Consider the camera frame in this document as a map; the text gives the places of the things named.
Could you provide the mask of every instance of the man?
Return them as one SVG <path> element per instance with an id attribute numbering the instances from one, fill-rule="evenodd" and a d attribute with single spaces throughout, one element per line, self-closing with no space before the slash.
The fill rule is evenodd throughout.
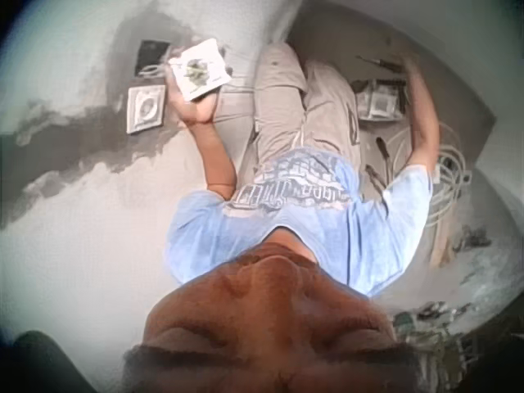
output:
<path id="1" fill-rule="evenodd" d="M 285 44 L 255 82 L 260 167 L 236 190 L 212 123 L 216 95 L 169 104 L 201 153 L 207 190 L 179 204 L 167 259 L 182 285 L 150 313 L 126 378 L 145 391 L 418 391 L 413 351 L 366 296 L 407 268 L 427 218 L 439 126 L 404 61 L 413 153 L 383 193 L 359 197 L 355 95 L 331 67 L 304 75 Z"/>

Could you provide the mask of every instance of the floor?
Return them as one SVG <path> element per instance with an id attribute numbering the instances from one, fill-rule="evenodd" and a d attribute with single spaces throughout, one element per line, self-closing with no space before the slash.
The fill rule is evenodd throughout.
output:
<path id="1" fill-rule="evenodd" d="M 256 56 L 264 43 L 286 35 L 294 16 L 287 5 L 300 5 L 271 0 L 259 12 L 259 2 L 244 0 L 237 7 L 231 4 L 236 13 L 226 24 L 226 16 L 211 12 L 213 2 L 204 0 L 192 2 L 191 7 L 151 2 L 132 10 L 128 9 L 131 2 L 118 3 L 118 11 L 98 18 L 113 24 L 103 37 L 109 44 L 91 51 L 101 53 L 97 64 L 104 65 L 103 78 L 99 70 L 86 67 L 82 78 L 89 84 L 70 94 L 78 106 L 75 111 L 66 111 L 64 102 L 53 97 L 39 98 L 24 112 L 15 133 L 2 136 L 2 334 L 12 339 L 29 329 L 47 332 L 88 380 L 104 391 L 117 386 L 122 354 L 140 342 L 148 311 L 178 285 L 162 262 L 165 234 L 180 198 L 205 186 L 200 157 L 184 129 L 167 124 L 136 137 L 122 133 L 124 93 L 132 82 L 129 67 L 135 49 L 143 38 L 183 43 L 197 33 L 226 42 L 235 86 L 222 96 L 220 115 L 227 120 L 217 127 L 233 162 L 241 168 L 252 131 L 249 87 Z M 77 7 L 80 15 L 88 4 L 93 6 L 89 12 L 102 12 L 95 2 L 85 4 L 68 7 Z M 64 10 L 72 15 L 69 8 Z M 86 39 L 88 45 L 86 37 L 70 39 L 67 47 L 74 50 L 79 39 Z M 384 25 L 330 7 L 305 9 L 291 32 L 291 42 L 302 56 L 334 62 L 348 80 L 389 77 L 357 62 L 354 54 L 381 56 L 406 44 Z M 25 49 L 30 57 L 34 47 Z M 423 51 L 421 58 L 439 115 L 460 132 L 464 153 L 473 164 L 493 117 L 451 71 Z M 48 69 L 56 66 L 53 58 L 46 61 Z M 67 64 L 67 58 L 59 62 Z M 0 76 L 2 82 L 6 80 L 5 74 Z M 47 77 L 60 86 L 70 75 Z M 100 91 L 104 100 L 82 107 L 83 100 L 90 102 L 88 97 L 98 97 Z M 364 154 L 372 157 L 373 149 Z M 454 236 L 461 224 L 481 226 L 492 246 L 463 253 L 452 264 L 430 270 L 427 254 L 432 234 L 425 233 L 408 272 L 376 299 L 391 315 L 427 300 L 445 300 L 452 306 L 471 301 L 475 311 L 451 327 L 466 332 L 496 314 L 522 289 L 521 238 L 493 189 L 476 171 L 472 185 L 463 192 L 457 217 L 460 224 Z"/>

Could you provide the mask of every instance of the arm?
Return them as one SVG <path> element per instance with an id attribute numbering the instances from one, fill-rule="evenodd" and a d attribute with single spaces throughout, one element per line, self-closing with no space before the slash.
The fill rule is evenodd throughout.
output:
<path id="1" fill-rule="evenodd" d="M 189 128 L 195 138 L 206 173 L 207 189 L 219 194 L 225 201 L 233 196 L 237 186 L 237 173 L 213 124 L 217 93 L 210 93 L 197 102 L 185 102 L 173 76 L 165 67 L 168 88 L 168 105 Z"/>
<path id="2" fill-rule="evenodd" d="M 435 169 L 439 156 L 440 129 L 435 106 L 417 64 L 404 59 L 411 97 L 411 146 L 413 152 L 407 165 L 424 165 L 429 172 Z"/>

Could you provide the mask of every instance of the eyebrow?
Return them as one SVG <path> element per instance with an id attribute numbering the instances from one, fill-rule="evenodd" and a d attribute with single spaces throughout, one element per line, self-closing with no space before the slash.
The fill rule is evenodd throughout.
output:
<path id="1" fill-rule="evenodd" d="M 381 365 L 418 365 L 418 357 L 415 349 L 407 344 L 399 344 L 384 350 L 363 350 L 356 353 L 328 354 L 324 358 L 329 363 L 353 363 Z"/>
<path id="2" fill-rule="evenodd" d="M 144 368 L 230 368 L 243 367 L 240 359 L 220 354 L 192 351 L 171 351 L 154 346 L 135 346 L 124 356 L 126 366 L 131 370 Z"/>

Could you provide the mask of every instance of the leg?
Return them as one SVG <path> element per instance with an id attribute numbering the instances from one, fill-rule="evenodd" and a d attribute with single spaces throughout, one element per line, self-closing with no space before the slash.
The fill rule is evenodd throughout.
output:
<path id="1" fill-rule="evenodd" d="M 269 45 L 260 57 L 255 81 L 256 150 L 259 164 L 289 150 L 302 128 L 306 90 L 298 58 L 285 43 Z"/>
<path id="2" fill-rule="evenodd" d="M 329 65 L 308 61 L 306 71 L 305 145 L 340 154 L 359 171 L 359 122 L 353 90 Z"/>

